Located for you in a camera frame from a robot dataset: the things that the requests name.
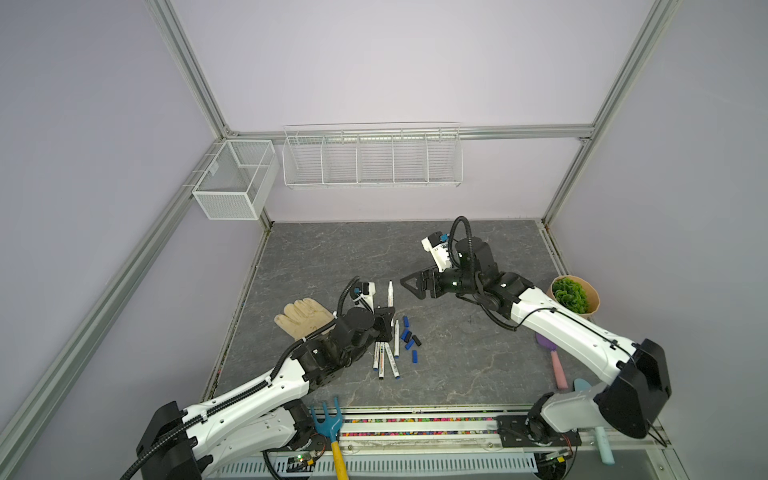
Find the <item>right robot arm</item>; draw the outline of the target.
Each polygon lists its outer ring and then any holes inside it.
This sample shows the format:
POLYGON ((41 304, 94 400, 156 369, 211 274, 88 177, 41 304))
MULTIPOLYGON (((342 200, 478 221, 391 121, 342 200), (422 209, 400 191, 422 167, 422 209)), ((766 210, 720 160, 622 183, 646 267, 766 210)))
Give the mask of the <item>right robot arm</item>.
POLYGON ((479 307, 501 328, 528 328, 552 341, 598 378, 587 390, 543 394, 528 411, 527 437, 547 445, 562 434, 611 427, 634 439, 654 432, 654 423, 672 394, 664 349, 645 339, 632 341, 605 330, 547 295, 514 272, 503 272, 489 245, 473 235, 469 220, 457 217, 465 236, 436 231, 421 241, 433 266, 400 283, 417 298, 446 294, 479 307))

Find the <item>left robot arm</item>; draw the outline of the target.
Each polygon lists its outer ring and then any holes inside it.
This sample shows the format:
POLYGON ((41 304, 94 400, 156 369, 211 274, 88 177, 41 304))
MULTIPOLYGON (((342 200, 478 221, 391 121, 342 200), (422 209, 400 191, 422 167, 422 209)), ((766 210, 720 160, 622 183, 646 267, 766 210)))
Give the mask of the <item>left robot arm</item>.
POLYGON ((302 399, 376 342, 393 337, 392 307, 353 307, 295 341, 261 376, 211 400, 158 408, 123 478, 205 479, 255 452, 307 445, 316 430, 302 399))

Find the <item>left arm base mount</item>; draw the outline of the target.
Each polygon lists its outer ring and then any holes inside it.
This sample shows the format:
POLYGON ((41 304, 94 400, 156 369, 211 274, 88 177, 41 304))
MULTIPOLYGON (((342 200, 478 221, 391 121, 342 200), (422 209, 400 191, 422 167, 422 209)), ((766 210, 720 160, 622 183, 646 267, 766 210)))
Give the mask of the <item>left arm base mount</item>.
POLYGON ((268 448, 267 452, 312 452, 317 456, 329 446, 328 440, 316 430, 311 416, 299 418, 293 427, 294 433, 284 445, 268 448))

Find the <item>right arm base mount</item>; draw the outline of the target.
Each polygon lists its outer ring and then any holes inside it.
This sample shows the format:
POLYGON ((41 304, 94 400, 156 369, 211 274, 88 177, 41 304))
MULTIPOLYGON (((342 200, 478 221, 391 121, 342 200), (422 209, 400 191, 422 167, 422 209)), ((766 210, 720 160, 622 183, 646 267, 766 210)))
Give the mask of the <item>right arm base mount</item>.
POLYGON ((555 432, 538 420, 525 414, 496 417, 497 432, 505 448, 522 447, 579 447, 582 440, 577 431, 555 432))

